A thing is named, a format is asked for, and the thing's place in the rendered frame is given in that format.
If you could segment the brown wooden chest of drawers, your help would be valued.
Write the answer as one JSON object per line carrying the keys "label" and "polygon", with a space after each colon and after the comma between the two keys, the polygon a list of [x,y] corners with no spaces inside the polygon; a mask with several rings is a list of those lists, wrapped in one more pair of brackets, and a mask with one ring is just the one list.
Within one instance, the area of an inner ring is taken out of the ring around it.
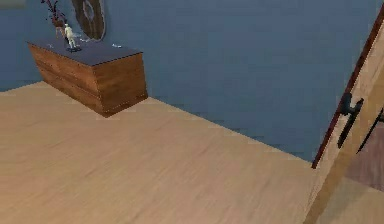
{"label": "brown wooden chest of drawers", "polygon": [[28,47],[44,82],[104,117],[148,98],[140,50],[88,42],[71,52],[57,39]]}

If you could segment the white figurine on dark base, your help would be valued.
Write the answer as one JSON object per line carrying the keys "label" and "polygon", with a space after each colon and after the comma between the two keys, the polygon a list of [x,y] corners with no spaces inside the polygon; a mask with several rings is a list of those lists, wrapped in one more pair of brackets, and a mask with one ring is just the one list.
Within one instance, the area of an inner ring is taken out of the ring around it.
{"label": "white figurine on dark base", "polygon": [[76,35],[74,34],[72,28],[68,24],[65,24],[64,33],[65,33],[66,40],[68,42],[69,50],[71,52],[79,51],[81,47],[76,44],[76,41],[75,41]]}

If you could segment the brown vase with red twigs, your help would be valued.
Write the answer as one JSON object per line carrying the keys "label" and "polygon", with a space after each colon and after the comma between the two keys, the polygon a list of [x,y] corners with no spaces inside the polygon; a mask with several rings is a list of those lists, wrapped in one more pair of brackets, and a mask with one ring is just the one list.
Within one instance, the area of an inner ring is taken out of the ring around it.
{"label": "brown vase with red twigs", "polygon": [[41,4],[46,4],[48,7],[48,18],[55,27],[55,36],[65,37],[65,23],[67,22],[66,15],[58,8],[59,0],[40,0]]}

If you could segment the pale wooden room door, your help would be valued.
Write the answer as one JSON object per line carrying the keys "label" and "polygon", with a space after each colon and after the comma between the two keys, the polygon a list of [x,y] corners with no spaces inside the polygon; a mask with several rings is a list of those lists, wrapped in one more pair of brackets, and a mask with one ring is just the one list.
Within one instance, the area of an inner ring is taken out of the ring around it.
{"label": "pale wooden room door", "polygon": [[302,224],[316,224],[375,126],[384,122],[384,0],[311,168],[316,179]]}

